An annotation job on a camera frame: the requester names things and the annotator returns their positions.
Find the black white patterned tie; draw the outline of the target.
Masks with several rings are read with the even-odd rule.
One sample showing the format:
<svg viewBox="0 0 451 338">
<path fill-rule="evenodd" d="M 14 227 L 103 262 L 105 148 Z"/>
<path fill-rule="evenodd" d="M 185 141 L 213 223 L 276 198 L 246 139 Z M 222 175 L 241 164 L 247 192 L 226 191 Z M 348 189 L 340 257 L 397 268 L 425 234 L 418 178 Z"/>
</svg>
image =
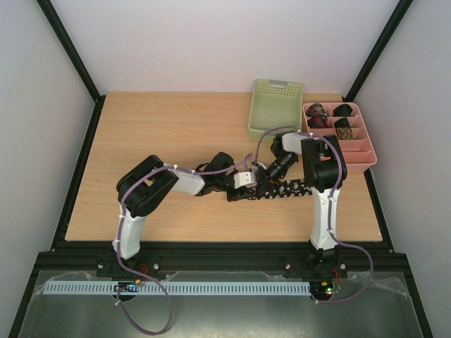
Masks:
<svg viewBox="0 0 451 338">
<path fill-rule="evenodd" d="M 254 192 L 252 200 L 284 199 L 312 195 L 312 190 L 306 185 L 304 179 L 284 180 L 278 183 L 278 191 L 274 196 L 255 197 L 255 187 L 251 188 L 251 190 Z"/>
</svg>

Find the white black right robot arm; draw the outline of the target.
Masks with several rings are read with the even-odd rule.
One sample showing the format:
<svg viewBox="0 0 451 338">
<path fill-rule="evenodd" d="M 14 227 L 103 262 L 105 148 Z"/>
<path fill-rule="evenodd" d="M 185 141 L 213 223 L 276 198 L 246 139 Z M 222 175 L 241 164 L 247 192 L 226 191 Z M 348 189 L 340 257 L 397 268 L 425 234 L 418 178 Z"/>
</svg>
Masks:
<svg viewBox="0 0 451 338">
<path fill-rule="evenodd" d="M 273 138 L 271 152 L 276 157 L 272 164 L 265 166 L 258 158 L 252 163 L 257 177 L 255 197 L 313 196 L 314 225 L 310 242 L 318 252 L 308 257 L 307 267 L 314 275 L 324 275 L 331 269 L 332 260 L 323 251 L 338 245 L 338 197 L 347 177 L 338 138 L 331 134 L 278 133 Z"/>
</svg>

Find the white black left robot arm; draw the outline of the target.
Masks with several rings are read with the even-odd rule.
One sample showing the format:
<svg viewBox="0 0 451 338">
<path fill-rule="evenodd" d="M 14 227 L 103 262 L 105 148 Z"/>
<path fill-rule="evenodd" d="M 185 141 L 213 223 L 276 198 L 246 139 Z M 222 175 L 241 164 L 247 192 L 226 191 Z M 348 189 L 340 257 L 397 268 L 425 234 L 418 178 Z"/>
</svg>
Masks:
<svg viewBox="0 0 451 338">
<path fill-rule="evenodd" d="M 224 152 L 196 169 L 169 165 L 150 155 L 124 175 L 116 185 L 120 203 L 119 227 L 113 248 L 119 257 L 128 260 L 140 251 L 140 238 L 146 218 L 170 192 L 205 196 L 226 192 L 239 186 L 235 183 L 237 168 L 246 165 L 252 154 L 235 163 Z"/>
</svg>

